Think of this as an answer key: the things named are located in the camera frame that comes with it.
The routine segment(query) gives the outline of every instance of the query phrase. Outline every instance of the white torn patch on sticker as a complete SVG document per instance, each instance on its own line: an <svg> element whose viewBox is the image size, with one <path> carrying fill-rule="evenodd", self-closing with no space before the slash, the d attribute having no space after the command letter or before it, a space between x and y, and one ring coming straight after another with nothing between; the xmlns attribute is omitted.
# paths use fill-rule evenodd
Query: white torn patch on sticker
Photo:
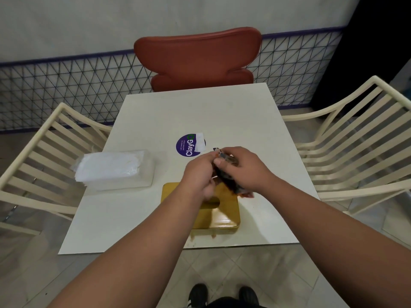
<svg viewBox="0 0 411 308"><path fill-rule="evenodd" d="M195 152L203 152L206 150L206 141L204 140L203 133L196 133L196 146L194 148Z"/></svg>

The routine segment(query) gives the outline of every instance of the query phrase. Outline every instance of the red leather backrest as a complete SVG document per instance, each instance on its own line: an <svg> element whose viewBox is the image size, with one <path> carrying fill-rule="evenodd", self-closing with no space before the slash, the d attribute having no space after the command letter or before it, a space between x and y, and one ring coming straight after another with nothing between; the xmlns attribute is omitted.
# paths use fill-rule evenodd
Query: red leather backrest
<svg viewBox="0 0 411 308"><path fill-rule="evenodd" d="M260 32L251 27L190 36L145 37L134 43L143 66L157 72L155 92L252 83L241 69L257 57Z"/></svg>

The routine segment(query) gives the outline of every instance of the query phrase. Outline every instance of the purple trim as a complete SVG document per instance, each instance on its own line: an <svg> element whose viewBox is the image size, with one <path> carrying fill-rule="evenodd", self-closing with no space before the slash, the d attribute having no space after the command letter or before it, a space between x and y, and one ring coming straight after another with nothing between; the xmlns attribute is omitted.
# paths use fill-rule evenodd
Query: purple trim
<svg viewBox="0 0 411 308"><path fill-rule="evenodd" d="M103 125L113 125L114 124L114 121L110 121L110 122L99 122L100 124L103 124ZM90 125L88 125L88 124L83 124L83 123L78 123L78 125L80 126L80 127L89 127ZM0 130L0 135L3 135L3 134L16 134L16 133L29 133L29 132L37 132L38 130L39 130L40 128L39 127L33 127L33 128L30 128L30 129L17 129L17 130Z"/></svg>
<svg viewBox="0 0 411 308"><path fill-rule="evenodd" d="M329 28L320 28L320 29L307 29L299 31L288 31L288 32L278 32L263 34L263 39L273 39L286 36L305 36L306 34L317 34L317 33L326 33L326 32L336 32L343 31L345 27L329 27Z"/></svg>
<svg viewBox="0 0 411 308"><path fill-rule="evenodd" d="M330 27L330 28L320 28L320 29L309 29L309 30L300 30L300 31L288 31L288 32L279 32L271 34L263 34L263 39L273 39L286 36L303 36L306 34L317 34L325 32L335 32L342 31L345 27ZM66 60L75 60L75 59L85 59L85 58L96 58L103 56L112 56L112 55L123 55L123 54L133 54L134 50L120 50L112 52L101 52L93 54L82 54L82 55L72 55L72 56L62 56L62 57L52 57L52 58L43 58L43 59L30 59L22 61L8 61L0 63L0 67L13 67L13 66L23 66L28 64L42 64L42 63L52 63L57 61L66 61Z"/></svg>
<svg viewBox="0 0 411 308"><path fill-rule="evenodd" d="M299 104L299 105L285 105L285 106L278 106L277 108L279 110L286 110L286 109L298 109L298 108L307 108L309 107L310 104L306 103L306 104Z"/></svg>

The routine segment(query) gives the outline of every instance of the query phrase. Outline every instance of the black line pattern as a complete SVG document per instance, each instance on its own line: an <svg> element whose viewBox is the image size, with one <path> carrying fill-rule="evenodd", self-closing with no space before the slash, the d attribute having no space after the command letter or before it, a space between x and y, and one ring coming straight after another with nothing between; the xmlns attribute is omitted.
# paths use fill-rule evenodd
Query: black line pattern
<svg viewBox="0 0 411 308"><path fill-rule="evenodd" d="M265 38L247 68L279 107L308 104L342 32ZM61 102L101 123L116 119L128 94L152 92L132 51L0 67L0 131L40 127Z"/></svg>

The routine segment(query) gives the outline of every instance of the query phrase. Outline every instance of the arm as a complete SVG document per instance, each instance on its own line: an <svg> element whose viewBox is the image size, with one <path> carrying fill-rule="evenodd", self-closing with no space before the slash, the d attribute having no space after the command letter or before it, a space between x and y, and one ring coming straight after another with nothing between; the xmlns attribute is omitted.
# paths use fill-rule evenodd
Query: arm
<svg viewBox="0 0 411 308"><path fill-rule="evenodd" d="M213 195L211 152L190 161L178 187L141 224L83 270L54 307L155 307L204 198Z"/></svg>
<svg viewBox="0 0 411 308"><path fill-rule="evenodd" d="M411 251L271 173L245 148L225 148L234 167L214 163L270 201L350 307L411 307Z"/></svg>

